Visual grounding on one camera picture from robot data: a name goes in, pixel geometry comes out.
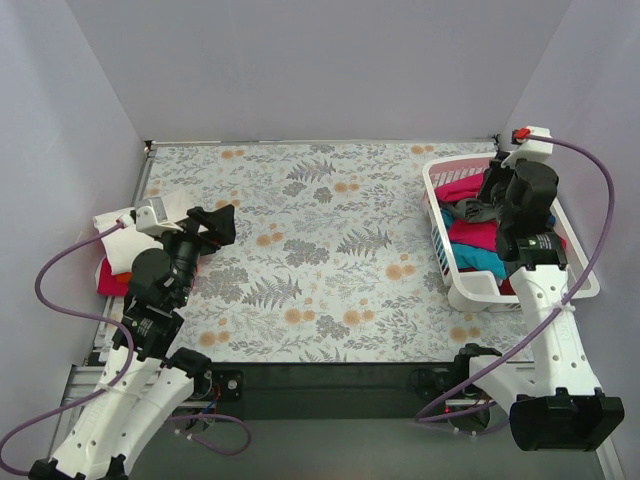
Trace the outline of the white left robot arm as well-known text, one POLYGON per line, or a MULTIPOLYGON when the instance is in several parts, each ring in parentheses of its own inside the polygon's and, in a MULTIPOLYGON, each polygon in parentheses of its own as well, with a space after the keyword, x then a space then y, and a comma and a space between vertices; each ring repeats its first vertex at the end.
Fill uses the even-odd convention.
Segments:
POLYGON ((50 459, 31 479, 125 479, 142 449, 179 403, 205 398, 213 386, 208 357, 186 348, 168 352, 183 319, 201 257, 236 238, 235 209, 193 207, 178 222, 160 198, 139 203, 122 222, 160 242, 136 255, 123 317, 100 380, 50 459))

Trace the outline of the grey t shirt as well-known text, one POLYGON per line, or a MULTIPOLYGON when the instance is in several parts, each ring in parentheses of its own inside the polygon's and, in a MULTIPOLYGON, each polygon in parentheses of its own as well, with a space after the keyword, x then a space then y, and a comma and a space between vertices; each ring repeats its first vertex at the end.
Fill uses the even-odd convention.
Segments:
POLYGON ((467 223, 485 223, 498 218, 495 207, 477 198, 467 198, 448 205, 451 215, 467 223))

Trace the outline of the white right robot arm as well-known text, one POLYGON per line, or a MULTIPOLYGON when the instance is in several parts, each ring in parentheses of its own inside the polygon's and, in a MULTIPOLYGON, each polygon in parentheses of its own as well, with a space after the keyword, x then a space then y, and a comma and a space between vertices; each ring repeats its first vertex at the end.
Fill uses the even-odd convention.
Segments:
POLYGON ((606 395, 582 346, 569 291, 569 261, 551 225, 559 180, 549 166, 519 159, 490 162, 478 197, 497 214, 496 251, 518 297, 534 359, 526 382, 495 349, 467 344, 454 359, 454 389, 484 391, 508 414, 523 451, 596 450, 625 416, 620 398, 606 395))

